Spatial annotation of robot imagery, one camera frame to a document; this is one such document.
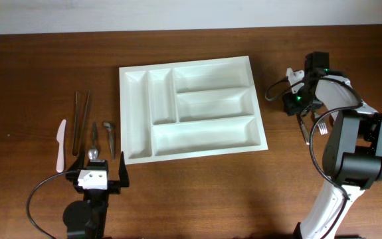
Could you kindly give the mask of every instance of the white fork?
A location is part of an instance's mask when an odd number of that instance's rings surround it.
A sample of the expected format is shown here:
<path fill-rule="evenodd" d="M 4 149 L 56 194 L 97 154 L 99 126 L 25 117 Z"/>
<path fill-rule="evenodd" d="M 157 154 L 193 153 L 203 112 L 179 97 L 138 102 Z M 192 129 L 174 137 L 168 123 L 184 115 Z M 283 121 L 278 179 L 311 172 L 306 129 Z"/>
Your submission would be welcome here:
<path fill-rule="evenodd" d="M 315 117 L 315 120 L 319 118 L 319 114 L 316 113 L 316 112 L 313 112 L 314 114 L 314 117 Z M 326 123 L 325 123 L 325 119 L 321 119 L 321 121 L 319 121 L 318 123 L 318 129 L 319 129 L 319 132 L 321 133 L 321 135 L 324 135 L 324 134 L 327 134 L 328 133 L 328 129 L 326 127 Z"/>

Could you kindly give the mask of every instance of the plastic tray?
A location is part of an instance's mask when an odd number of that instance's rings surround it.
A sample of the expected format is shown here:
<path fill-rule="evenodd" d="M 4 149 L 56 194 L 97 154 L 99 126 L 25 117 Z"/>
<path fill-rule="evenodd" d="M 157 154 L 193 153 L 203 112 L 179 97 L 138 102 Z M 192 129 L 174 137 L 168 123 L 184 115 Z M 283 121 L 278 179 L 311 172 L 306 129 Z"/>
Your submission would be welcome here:
<path fill-rule="evenodd" d="M 268 149 L 247 56 L 120 68 L 126 164 Z"/>

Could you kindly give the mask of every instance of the wire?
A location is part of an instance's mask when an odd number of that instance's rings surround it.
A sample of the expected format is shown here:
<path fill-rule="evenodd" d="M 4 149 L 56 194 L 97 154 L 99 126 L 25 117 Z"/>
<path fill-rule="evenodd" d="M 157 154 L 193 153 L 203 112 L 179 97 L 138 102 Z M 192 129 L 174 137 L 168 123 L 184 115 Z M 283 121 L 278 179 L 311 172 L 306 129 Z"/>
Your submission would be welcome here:
<path fill-rule="evenodd" d="M 280 83 L 284 83 L 284 82 L 287 82 L 288 81 L 288 77 L 285 77 L 283 78 L 282 80 L 280 81 L 277 81 L 275 83 L 273 83 L 273 85 L 269 86 L 268 89 L 265 91 L 264 93 L 264 97 L 266 98 L 267 101 L 269 102 L 272 102 L 272 101 L 275 101 L 277 100 L 279 97 L 283 96 L 285 93 L 287 93 L 289 90 L 291 90 L 293 87 L 297 86 L 298 84 L 300 83 L 303 83 L 303 80 L 300 80 L 300 81 L 297 81 L 296 83 L 294 83 L 293 85 L 291 85 L 290 87 L 288 87 L 286 90 L 284 90 L 282 93 L 280 94 L 277 94 L 275 95 L 274 97 L 269 97 L 269 91 L 272 87 L 274 87 L 275 85 L 277 84 L 280 84 Z"/>
<path fill-rule="evenodd" d="M 339 218 L 341 217 L 341 215 L 343 214 L 343 211 L 345 209 L 345 206 L 347 204 L 347 201 L 350 200 L 349 198 L 349 195 L 347 193 L 347 191 L 340 185 L 338 185 L 337 183 L 333 182 L 323 171 L 322 169 L 319 167 L 318 165 L 318 162 L 316 161 L 316 158 L 315 158 L 315 154 L 314 154 L 314 150 L 313 150 L 313 136 L 314 136 L 314 133 L 315 133 L 315 129 L 316 129 L 316 126 L 317 124 L 323 119 L 325 118 L 326 116 L 334 113 L 334 112 L 338 112 L 338 111 L 343 111 L 343 110 L 355 110 L 357 108 L 360 108 L 363 106 L 363 101 L 361 99 L 361 97 L 359 96 L 359 94 L 350 86 L 348 86 L 347 84 L 345 84 L 344 82 L 341 82 L 339 80 L 336 80 L 336 79 L 332 79 L 332 78 L 326 78 L 326 77 L 323 77 L 323 78 L 320 78 L 319 80 L 326 80 L 326 81 L 330 81 L 330 82 L 335 82 L 337 84 L 339 84 L 340 86 L 343 86 L 344 88 L 346 88 L 347 90 L 349 90 L 357 99 L 358 101 L 358 104 L 356 106 L 346 106 L 346 107 L 338 107 L 338 108 L 335 108 L 335 109 L 332 109 L 332 110 L 329 110 L 325 113 L 323 113 L 318 119 L 316 119 L 315 123 L 313 124 L 312 126 L 312 129 L 310 130 L 310 136 L 309 136 L 309 150 L 310 150 L 310 157 L 312 158 L 312 162 L 316 168 L 316 170 L 318 170 L 318 173 L 326 180 L 328 181 L 329 183 L 331 183 L 334 187 L 338 188 L 339 190 L 342 191 L 343 193 L 343 204 L 335 218 L 335 220 L 332 222 L 330 228 L 328 229 L 328 231 L 321 237 L 321 239 L 324 239 L 328 236 L 328 234 L 332 231 L 332 229 L 334 228 L 334 226 L 337 224 L 337 221 L 339 220 Z"/>
<path fill-rule="evenodd" d="M 27 217 L 29 218 L 31 224 L 37 229 L 39 230 L 41 233 L 43 233 L 44 235 L 46 235 L 48 238 L 50 239 L 56 239 L 54 236 L 50 235 L 48 232 L 46 232 L 45 230 L 43 230 L 40 226 L 38 226 L 36 224 L 36 222 L 33 220 L 33 218 L 31 217 L 31 214 L 30 214 L 30 202 L 31 202 L 31 198 L 33 197 L 34 193 L 37 191 L 37 189 L 39 189 L 39 187 L 43 184 L 45 184 L 46 182 L 50 181 L 51 179 L 54 179 L 54 178 L 57 178 L 59 176 L 62 176 L 62 175 L 66 175 L 66 174 L 69 174 L 69 173 L 76 173 L 78 171 L 76 170 L 73 170 L 73 171 L 66 171 L 66 172 L 61 172 L 61 173 L 57 173 L 53 176 L 50 176 L 49 178 L 43 180 L 41 183 L 39 183 L 30 193 L 29 195 L 29 198 L 27 199 L 27 205 L 26 205 L 26 211 L 27 211 Z"/>

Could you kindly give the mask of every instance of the wooden table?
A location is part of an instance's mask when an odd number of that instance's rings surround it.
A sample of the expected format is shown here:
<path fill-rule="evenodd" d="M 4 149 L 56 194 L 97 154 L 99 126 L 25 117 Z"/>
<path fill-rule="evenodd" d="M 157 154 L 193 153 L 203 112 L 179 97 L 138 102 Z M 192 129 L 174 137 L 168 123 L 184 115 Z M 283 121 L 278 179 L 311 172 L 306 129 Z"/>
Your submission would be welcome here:
<path fill-rule="evenodd" d="M 67 119 L 72 157 L 74 97 L 91 90 L 101 158 L 110 158 L 103 120 L 120 125 L 118 68 L 249 55 L 269 150 L 130 165 L 130 188 L 110 197 L 106 236 L 114 238 L 248 238 L 291 233 L 311 209 L 322 178 L 310 161 L 295 117 L 268 103 L 266 87 L 312 51 L 350 76 L 362 98 L 382 112 L 382 25 L 278 27 L 0 36 L 0 238 L 44 238 L 27 220 L 34 186 L 56 173 L 56 132 Z M 321 157 L 327 136 L 315 138 Z M 86 135 L 90 145 L 90 131 Z M 120 134 L 117 134 L 117 158 Z M 117 179 L 118 160 L 110 162 Z M 36 222 L 66 237 L 65 207 L 80 200 L 57 179 L 31 203 Z M 339 234 L 382 238 L 382 182 L 358 199 Z"/>

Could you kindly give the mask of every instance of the black cable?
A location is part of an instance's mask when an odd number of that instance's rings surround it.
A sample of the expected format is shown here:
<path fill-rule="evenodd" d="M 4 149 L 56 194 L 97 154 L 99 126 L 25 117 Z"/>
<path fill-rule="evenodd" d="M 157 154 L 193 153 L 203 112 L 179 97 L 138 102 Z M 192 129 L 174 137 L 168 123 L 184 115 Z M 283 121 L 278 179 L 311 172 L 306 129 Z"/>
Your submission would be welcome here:
<path fill-rule="evenodd" d="M 316 126 L 317 124 L 323 119 L 325 118 L 326 116 L 334 113 L 334 112 L 338 112 L 338 111 L 342 111 L 342 110 L 355 110 L 357 108 L 360 108 L 363 106 L 363 101 L 361 99 L 361 97 L 359 96 L 359 94 L 350 86 L 348 86 L 347 84 L 345 84 L 344 82 L 341 82 L 339 80 L 336 80 L 336 79 L 332 79 L 332 78 L 326 78 L 326 77 L 323 77 L 323 78 L 320 78 L 319 80 L 327 80 L 327 81 L 330 81 L 330 82 L 335 82 L 337 84 L 339 84 L 340 86 L 343 86 L 344 88 L 346 88 L 347 90 L 349 90 L 355 97 L 356 97 L 356 100 L 358 101 L 358 104 L 356 106 L 346 106 L 346 107 L 338 107 L 338 108 L 335 108 L 335 109 L 332 109 L 332 110 L 329 110 L 325 113 L 323 113 L 318 119 L 316 119 L 315 123 L 313 124 L 312 126 L 312 129 L 310 130 L 310 136 L 309 136 L 309 150 L 310 150 L 310 157 L 312 158 L 312 162 L 316 168 L 316 170 L 318 170 L 318 173 L 326 180 L 328 181 L 329 183 L 331 183 L 334 187 L 338 188 L 339 190 L 342 191 L 343 193 L 343 204 L 340 208 L 340 211 L 338 212 L 335 220 L 332 222 L 332 225 L 330 226 L 330 228 L 328 229 L 328 231 L 321 237 L 321 239 L 324 239 L 326 238 L 326 236 L 332 231 L 332 229 L 334 228 L 334 226 L 337 224 L 337 221 L 338 219 L 340 218 L 340 216 L 343 214 L 343 211 L 345 209 L 345 206 L 347 204 L 347 201 L 350 200 L 349 198 L 349 195 L 347 193 L 347 191 L 340 185 L 338 185 L 337 183 L 333 182 L 323 171 L 322 169 L 319 167 L 318 165 L 318 162 L 316 161 L 316 158 L 315 158 L 315 154 L 314 154 L 314 150 L 313 150 L 313 136 L 314 136 L 314 133 L 315 133 L 315 129 L 316 129 Z"/>
<path fill-rule="evenodd" d="M 269 102 L 272 102 L 272 101 L 275 101 L 277 100 L 279 97 L 283 96 L 285 93 L 287 93 L 289 90 L 291 90 L 293 87 L 297 86 L 298 84 L 302 83 L 303 80 L 300 80 L 300 81 L 297 81 L 296 83 L 294 83 L 293 85 L 291 85 L 290 87 L 288 87 L 286 90 L 284 90 L 281 94 L 277 94 L 275 95 L 274 97 L 269 97 L 269 91 L 272 87 L 274 87 L 275 85 L 277 84 L 280 84 L 280 83 L 284 83 L 284 82 L 287 82 L 288 81 L 288 77 L 285 77 L 283 78 L 282 80 L 280 81 L 277 81 L 275 83 L 273 83 L 273 85 L 269 86 L 268 89 L 265 91 L 264 93 L 264 97 L 266 98 L 267 101 Z"/>
<path fill-rule="evenodd" d="M 59 176 L 62 176 L 62 175 L 65 175 L 65 174 L 69 174 L 69 173 L 76 173 L 77 171 L 76 170 L 73 170 L 73 171 L 66 171 L 66 172 L 61 172 L 61 173 L 57 173 L 53 176 L 50 176 L 49 178 L 43 180 L 41 183 L 39 183 L 30 193 L 29 195 L 29 198 L 27 199 L 27 205 L 26 205 L 26 211 L 27 211 L 27 217 L 29 218 L 31 224 L 37 229 L 39 230 L 41 233 L 43 233 L 44 235 L 46 235 L 48 238 L 50 239 L 56 239 L 54 236 L 50 235 L 49 233 L 47 233 L 45 230 L 43 230 L 40 226 L 38 226 L 36 224 L 36 222 L 33 220 L 33 218 L 31 217 L 31 214 L 30 214 L 30 202 L 31 202 L 31 198 L 33 197 L 34 193 L 37 191 L 37 189 L 39 189 L 39 187 L 43 184 L 45 184 L 47 181 L 51 180 L 51 179 L 54 179 L 56 177 L 59 177 Z"/>

